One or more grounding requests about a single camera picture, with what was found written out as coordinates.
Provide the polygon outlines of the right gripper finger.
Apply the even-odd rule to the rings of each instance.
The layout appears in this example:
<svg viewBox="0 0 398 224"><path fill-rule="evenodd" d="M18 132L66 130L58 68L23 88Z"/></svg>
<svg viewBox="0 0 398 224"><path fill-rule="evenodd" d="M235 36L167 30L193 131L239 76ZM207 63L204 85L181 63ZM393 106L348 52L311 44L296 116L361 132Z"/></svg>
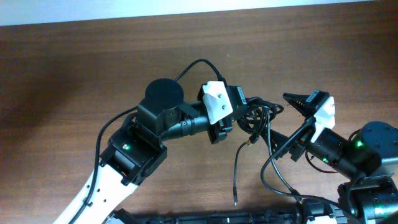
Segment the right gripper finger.
<svg viewBox="0 0 398 224"><path fill-rule="evenodd" d="M309 97L309 95L297 95L293 93L283 94L283 99L305 118L309 118L315 114L315 106L307 101Z"/></svg>
<svg viewBox="0 0 398 224"><path fill-rule="evenodd" d="M287 142L287 140L289 139L289 137L281 134L280 132L274 131L272 129L270 130L270 138L268 138L267 128L262 131L261 137L265 141L267 147L269 146L269 144L271 144L271 149L267 150L268 153L270 153L270 154L274 154L276 152L276 150L278 150L278 148L280 146L284 145Z"/></svg>

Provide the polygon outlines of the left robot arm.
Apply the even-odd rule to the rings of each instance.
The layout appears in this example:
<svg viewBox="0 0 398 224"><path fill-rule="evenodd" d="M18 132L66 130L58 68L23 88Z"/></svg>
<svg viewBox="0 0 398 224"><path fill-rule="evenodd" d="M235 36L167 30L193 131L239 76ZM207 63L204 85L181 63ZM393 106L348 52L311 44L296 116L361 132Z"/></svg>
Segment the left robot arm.
<svg viewBox="0 0 398 224"><path fill-rule="evenodd" d="M191 104L177 81L151 82L144 99L122 113L126 119L97 153L86 185L56 223L103 223L165 160L164 141L201 132L212 144L224 140L231 130L232 97L223 78L202 85Z"/></svg>

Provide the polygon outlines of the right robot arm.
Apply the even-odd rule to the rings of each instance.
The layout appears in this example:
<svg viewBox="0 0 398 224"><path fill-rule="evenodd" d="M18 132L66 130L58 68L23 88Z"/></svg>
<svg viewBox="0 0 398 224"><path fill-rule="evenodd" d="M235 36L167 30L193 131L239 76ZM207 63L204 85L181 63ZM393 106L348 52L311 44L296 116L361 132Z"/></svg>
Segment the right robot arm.
<svg viewBox="0 0 398 224"><path fill-rule="evenodd" d="M348 139L333 131L335 100L325 91L311 95L284 93L284 100L305 118L290 137L269 131L277 147L263 165L290 153L297 161L309 152L348 178L339 185L334 203L350 223L397 223L397 128L382 121L371 121L354 131Z"/></svg>

